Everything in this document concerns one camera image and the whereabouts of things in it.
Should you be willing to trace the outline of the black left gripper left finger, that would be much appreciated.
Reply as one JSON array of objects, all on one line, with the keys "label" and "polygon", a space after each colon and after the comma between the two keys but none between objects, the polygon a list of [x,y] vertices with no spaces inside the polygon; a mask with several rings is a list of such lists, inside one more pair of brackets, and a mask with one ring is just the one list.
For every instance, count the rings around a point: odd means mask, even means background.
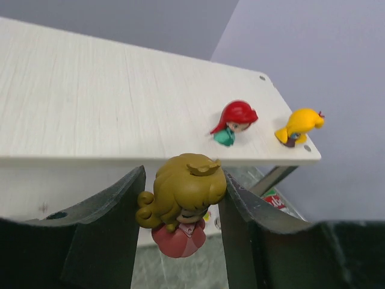
[{"label": "black left gripper left finger", "polygon": [[144,167],[43,220],[1,220],[2,288],[129,288]]}]

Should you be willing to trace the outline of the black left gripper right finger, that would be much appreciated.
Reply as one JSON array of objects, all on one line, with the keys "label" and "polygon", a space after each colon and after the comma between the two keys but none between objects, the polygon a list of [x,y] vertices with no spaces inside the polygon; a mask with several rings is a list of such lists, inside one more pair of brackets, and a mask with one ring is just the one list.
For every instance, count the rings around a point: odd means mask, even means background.
[{"label": "black left gripper right finger", "polygon": [[384,222],[305,222],[226,179],[219,209],[230,288],[384,287]]}]

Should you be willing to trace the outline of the olive brown pink toy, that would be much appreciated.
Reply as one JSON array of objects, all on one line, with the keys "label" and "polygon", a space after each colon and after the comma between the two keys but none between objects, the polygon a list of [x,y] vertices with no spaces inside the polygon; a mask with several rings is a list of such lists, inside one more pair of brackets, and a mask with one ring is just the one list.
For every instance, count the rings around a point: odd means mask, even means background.
[{"label": "olive brown pink toy", "polygon": [[151,230],[161,253],[186,258],[206,241],[204,216],[226,194],[220,160],[202,154],[170,158],[156,173],[153,190],[138,195],[137,223]]}]

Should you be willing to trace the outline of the yellow duck burger toy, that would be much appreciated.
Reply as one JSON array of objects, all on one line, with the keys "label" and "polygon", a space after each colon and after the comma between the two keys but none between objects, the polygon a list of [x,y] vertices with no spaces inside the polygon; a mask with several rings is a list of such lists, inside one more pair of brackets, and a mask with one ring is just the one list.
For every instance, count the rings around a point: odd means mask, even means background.
[{"label": "yellow duck burger toy", "polygon": [[274,135],[276,139],[288,148],[294,148],[306,142],[307,133],[313,129],[320,129],[324,125],[325,116],[310,108],[294,111],[286,125],[278,129]]}]

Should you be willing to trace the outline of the red cherry toy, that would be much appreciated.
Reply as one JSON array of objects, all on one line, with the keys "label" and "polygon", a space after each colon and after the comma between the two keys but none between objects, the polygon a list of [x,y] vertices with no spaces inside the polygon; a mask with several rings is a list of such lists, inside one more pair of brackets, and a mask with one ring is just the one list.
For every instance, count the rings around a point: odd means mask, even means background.
[{"label": "red cherry toy", "polygon": [[233,101],[224,107],[219,122],[210,135],[217,143],[230,147],[235,142],[236,134],[247,130],[258,119],[256,110],[249,103]]}]

